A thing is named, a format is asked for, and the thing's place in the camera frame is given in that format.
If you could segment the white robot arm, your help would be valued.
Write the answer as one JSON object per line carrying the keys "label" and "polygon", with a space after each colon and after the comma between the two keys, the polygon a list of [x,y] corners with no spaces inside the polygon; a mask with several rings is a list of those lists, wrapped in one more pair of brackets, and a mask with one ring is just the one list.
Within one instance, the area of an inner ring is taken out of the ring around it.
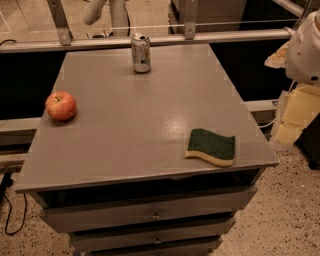
{"label": "white robot arm", "polygon": [[288,42],[270,55],[264,65],[284,68],[298,83],[320,85],[320,9],[310,13],[291,34]]}

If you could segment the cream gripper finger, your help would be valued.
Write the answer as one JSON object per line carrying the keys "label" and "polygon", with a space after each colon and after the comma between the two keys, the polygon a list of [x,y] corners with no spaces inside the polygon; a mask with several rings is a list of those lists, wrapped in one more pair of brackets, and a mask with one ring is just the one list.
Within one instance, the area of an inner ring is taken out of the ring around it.
{"label": "cream gripper finger", "polygon": [[264,62],[264,65],[270,68],[284,68],[286,65],[286,55],[289,43],[284,43],[277,51],[270,55]]}

